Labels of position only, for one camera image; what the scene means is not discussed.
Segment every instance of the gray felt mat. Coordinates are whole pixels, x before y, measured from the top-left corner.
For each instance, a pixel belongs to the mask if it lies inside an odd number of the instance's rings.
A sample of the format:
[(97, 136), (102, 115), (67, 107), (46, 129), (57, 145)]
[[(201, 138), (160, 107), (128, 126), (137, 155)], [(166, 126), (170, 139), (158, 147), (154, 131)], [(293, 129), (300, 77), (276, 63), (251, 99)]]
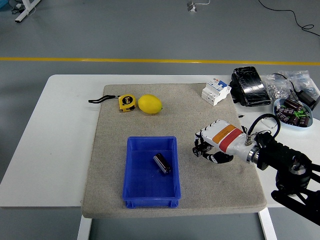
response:
[[(217, 119), (240, 127), (231, 95), (212, 106), (201, 98), (205, 83), (107, 85), (104, 94), (144, 94), (162, 101), (154, 115), (138, 107), (120, 112), (117, 99), (101, 103), (87, 183), (82, 201), (86, 218), (170, 217), (253, 213), (265, 208), (266, 199), (254, 165), (238, 157), (215, 164), (192, 153), (195, 133)], [(177, 208), (128, 209), (122, 199), (127, 138), (176, 136), (181, 199)]]

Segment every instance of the blue bowl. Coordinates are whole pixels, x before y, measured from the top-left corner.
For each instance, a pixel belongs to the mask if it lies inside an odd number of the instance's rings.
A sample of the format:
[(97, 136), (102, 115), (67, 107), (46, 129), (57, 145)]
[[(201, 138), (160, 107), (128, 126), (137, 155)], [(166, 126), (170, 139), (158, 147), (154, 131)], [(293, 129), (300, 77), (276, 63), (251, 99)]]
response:
[[(277, 115), (277, 112), (276, 112), (276, 109), (277, 109), (277, 104), (280, 103), (280, 105), (283, 105), (284, 102), (285, 102), (286, 99), (284, 98), (280, 98), (280, 99), (277, 99), (274, 101), (273, 103), (273, 114), (274, 115)], [(285, 127), (285, 128), (289, 128), (289, 129), (292, 129), (292, 130), (298, 130), (298, 131), (301, 131), (301, 130), (306, 130), (306, 129), (309, 129), (309, 127), (312, 125), (312, 123), (314, 122), (313, 120), (313, 117), (312, 117), (312, 111), (310, 109), (310, 107), (308, 107), (306, 104), (302, 103), (302, 105), (305, 107), (305, 109), (309, 112), (309, 116), (310, 116), (310, 119), (309, 119), (309, 122), (307, 124), (307, 127), (301, 127), (301, 126), (294, 126), (294, 125), (290, 125), (290, 124), (287, 124), (285, 122), (282, 122), (280, 121), (281, 123), (281, 126)]]
[[(153, 156), (161, 153), (171, 167), (163, 174)], [(181, 198), (177, 139), (174, 136), (130, 136), (127, 139), (122, 199), (136, 207), (176, 208)]]

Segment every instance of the gray floor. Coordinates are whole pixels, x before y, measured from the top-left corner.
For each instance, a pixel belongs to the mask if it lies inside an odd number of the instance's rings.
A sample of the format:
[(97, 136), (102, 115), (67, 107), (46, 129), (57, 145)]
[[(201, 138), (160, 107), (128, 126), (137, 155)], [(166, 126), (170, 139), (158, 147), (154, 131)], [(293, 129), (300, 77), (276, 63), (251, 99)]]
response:
[[(294, 10), (301, 25), (315, 24), (312, 31), (320, 34), (319, 1), (262, 2), (272, 8)], [(0, 9), (0, 58), (320, 62), (320, 37), (302, 31), (290, 12), (267, 10), (258, 0), (219, 0), (198, 5), (198, 12), (190, 13), (186, 3), (186, 0), (42, 0), (36, 12), (21, 23), (15, 22), (17, 15), (12, 15), (5, 6)], [(230, 75), (233, 69), (246, 65), (0, 61), (0, 180), (52, 75)], [(319, 65), (254, 66), (260, 75), (278, 70), (308, 70), (320, 87)], [(278, 239), (319, 238), (320, 227), (285, 208), (271, 209), (270, 214)], [(0, 209), (0, 236), (76, 239), (80, 218), (80, 209)], [(263, 239), (257, 214), (135, 222), (137, 225), (129, 225), (127, 219), (95, 219), (91, 238), (144, 239), (145, 235), (157, 239), (163, 236), (163, 227), (176, 239), (186, 236), (188, 239)]]

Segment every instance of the white table leg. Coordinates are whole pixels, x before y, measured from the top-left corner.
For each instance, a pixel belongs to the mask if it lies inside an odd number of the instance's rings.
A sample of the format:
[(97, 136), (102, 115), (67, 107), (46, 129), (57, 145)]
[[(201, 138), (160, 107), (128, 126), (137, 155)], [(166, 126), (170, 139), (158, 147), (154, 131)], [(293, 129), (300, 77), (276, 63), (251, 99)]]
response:
[(85, 218), (81, 216), (81, 222), (78, 232), (77, 240), (88, 240), (90, 236), (90, 229), (91, 229), (91, 218)]
[(40, 1), (41, 0), (34, 0), (32, 3), (30, 3), (29, 0), (22, 0), (25, 10), (20, 13), (15, 21), (17, 23), (20, 23)]
[(274, 225), (271, 221), (270, 213), (268, 208), (261, 210), (259, 213), (259, 218), (264, 234), (265, 240), (277, 240)]

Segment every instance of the lemon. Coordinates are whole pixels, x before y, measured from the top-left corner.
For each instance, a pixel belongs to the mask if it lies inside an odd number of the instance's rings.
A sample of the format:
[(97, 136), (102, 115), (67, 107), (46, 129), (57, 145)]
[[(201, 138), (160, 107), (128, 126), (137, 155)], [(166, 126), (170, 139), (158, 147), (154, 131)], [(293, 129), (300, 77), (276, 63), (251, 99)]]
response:
[(145, 94), (138, 100), (139, 108), (146, 114), (157, 114), (162, 110), (162, 103), (155, 95)]

